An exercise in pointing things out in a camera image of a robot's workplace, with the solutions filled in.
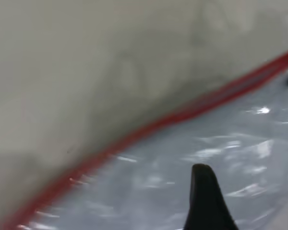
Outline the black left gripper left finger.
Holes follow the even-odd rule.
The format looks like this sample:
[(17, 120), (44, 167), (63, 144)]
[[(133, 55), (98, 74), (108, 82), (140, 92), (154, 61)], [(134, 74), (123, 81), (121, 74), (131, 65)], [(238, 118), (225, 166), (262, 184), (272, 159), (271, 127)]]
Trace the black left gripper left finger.
[(192, 166), (190, 207), (185, 230), (237, 230), (212, 168)]

